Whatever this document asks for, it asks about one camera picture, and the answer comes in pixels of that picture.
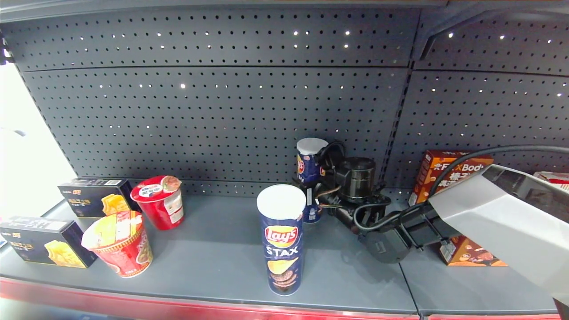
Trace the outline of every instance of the brown snack box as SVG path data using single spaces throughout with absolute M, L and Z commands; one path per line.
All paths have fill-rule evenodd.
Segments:
M 417 183 L 413 188 L 413 192 L 409 197 L 409 205 L 413 206 L 416 203 L 424 202 L 427 199 L 428 192 L 432 184 L 439 177 L 444 169 L 446 169 L 454 160 L 468 154 L 464 151 L 444 151 L 444 150 L 427 150 L 421 162 L 421 168 L 417 175 Z M 471 173 L 478 171 L 494 162 L 494 159 L 489 155 L 482 155 L 477 158 L 472 158 L 464 161 L 456 166 L 449 174 L 441 181 L 437 191 L 444 189 L 459 179 L 469 176 Z
M 447 245 L 440 246 L 439 252 L 447 265 L 507 266 L 502 260 L 465 236 L 451 238 Z

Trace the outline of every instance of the snack box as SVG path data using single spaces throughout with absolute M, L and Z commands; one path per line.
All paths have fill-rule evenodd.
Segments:
M 0 233 L 24 261 L 85 269 L 97 259 L 81 246 L 83 231 L 72 220 L 14 216 Z
M 447 265 L 453 266 L 507 266 L 502 260 L 465 236 L 451 238 L 441 245 L 440 254 Z
M 80 178 L 58 186 L 71 209 L 80 218 L 102 218 L 121 211 L 140 211 L 130 199 L 126 179 Z
M 428 192 L 432 184 L 440 176 L 442 171 L 446 169 L 454 160 L 468 154 L 464 151 L 444 151 L 444 150 L 427 150 L 421 162 L 419 174 L 417 175 L 417 183 L 413 188 L 413 192 L 409 196 L 409 205 L 424 202 L 427 199 Z M 464 161 L 456 166 L 444 180 L 441 181 L 437 191 L 444 189 L 459 179 L 469 176 L 494 162 L 489 155 L 483 155 L 478 158 L 472 158 Z
M 538 171 L 534 173 L 534 177 L 538 177 L 556 187 L 569 191 L 569 173 Z

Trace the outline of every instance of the gray shelf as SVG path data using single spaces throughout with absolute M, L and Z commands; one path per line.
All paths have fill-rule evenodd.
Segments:
M 546 292 L 510 267 L 447 266 L 434 246 L 411 252 L 401 268 L 423 315 L 557 313 Z
M 186 196 L 187 218 L 175 230 L 149 223 L 154 261 L 141 275 L 120 279 L 97 260 L 86 270 L 24 262 L 1 249 L 0 277 L 139 296 L 414 314 L 399 265 L 380 264 L 339 221 L 323 217 L 305 230 L 300 289 L 289 297 L 269 290 L 255 198 Z M 50 218 L 73 219 L 66 203 Z M 85 229 L 92 220 L 82 219 Z
M 254 1 L 254 0 L 3 0 L 0 3 L 0 22 L 11 22 L 19 20 L 30 20 L 49 17 L 60 17 L 64 15 L 79 15 L 87 13 L 99 13 L 116 10 L 139 10 L 154 9 L 167 6 L 204 6 L 204 5 L 239 5 L 242 6 L 319 6 L 319 7 L 338 7 L 353 6 L 360 7 L 441 7 L 445 6 L 444 0 L 416 0 L 401 1 L 387 0 L 375 3 L 361 0 L 339 0 L 339 1 L 287 1 L 284 5 L 282 1 Z

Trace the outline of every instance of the pegboard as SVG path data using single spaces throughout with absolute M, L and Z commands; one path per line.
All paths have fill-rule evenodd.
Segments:
M 131 186 L 136 186 L 143 179 L 129 179 Z M 196 181 L 182 180 L 180 189 L 187 195 L 217 195 L 217 196 L 244 196 L 256 197 L 266 187 L 273 183 L 263 182 L 228 182 L 228 181 Z M 382 195 L 388 196 L 391 203 L 406 206 L 411 195 L 411 189 L 385 188 Z
M 416 69 L 569 75 L 569 18 L 507 13 L 438 35 Z
M 407 66 L 417 9 L 161 9 L 6 23 L 21 71 L 101 67 Z
M 25 72 L 79 176 L 285 182 L 296 142 L 381 164 L 405 68 L 99 68 Z
M 427 149 L 569 144 L 569 79 L 511 73 L 414 71 L 385 173 L 388 187 L 412 188 Z M 569 169 L 569 157 L 495 154 L 517 170 Z

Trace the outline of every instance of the red noodle cup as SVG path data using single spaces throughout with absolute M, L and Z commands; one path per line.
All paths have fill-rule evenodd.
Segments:
M 96 221 L 83 234 L 81 245 L 123 278 L 139 275 L 152 262 L 142 214 L 137 211 L 121 211 Z
M 160 175 L 139 183 L 130 197 L 158 230 L 170 230 L 184 221 L 181 183 L 171 175 Z

